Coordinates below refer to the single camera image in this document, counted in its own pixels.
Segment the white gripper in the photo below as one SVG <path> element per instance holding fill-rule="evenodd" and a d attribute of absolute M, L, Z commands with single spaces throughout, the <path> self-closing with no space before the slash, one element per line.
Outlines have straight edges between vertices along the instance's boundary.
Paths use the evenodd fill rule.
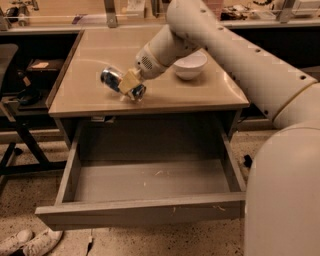
<path fill-rule="evenodd" d="M 165 25 L 137 53 L 135 68 L 127 71 L 118 86 L 120 92 L 130 99 L 141 99 L 144 95 L 143 80 L 157 78 L 178 59 L 198 49 L 196 44 L 178 37 Z"/>

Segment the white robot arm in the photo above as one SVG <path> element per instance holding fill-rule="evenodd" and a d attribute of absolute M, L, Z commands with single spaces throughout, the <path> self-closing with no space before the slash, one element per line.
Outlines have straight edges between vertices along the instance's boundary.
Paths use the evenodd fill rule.
<path fill-rule="evenodd" d="M 279 130 L 250 169 L 244 255 L 320 256 L 320 83 L 225 28 L 202 0 L 172 0 L 166 21 L 137 54 L 121 92 L 206 50 Z"/>

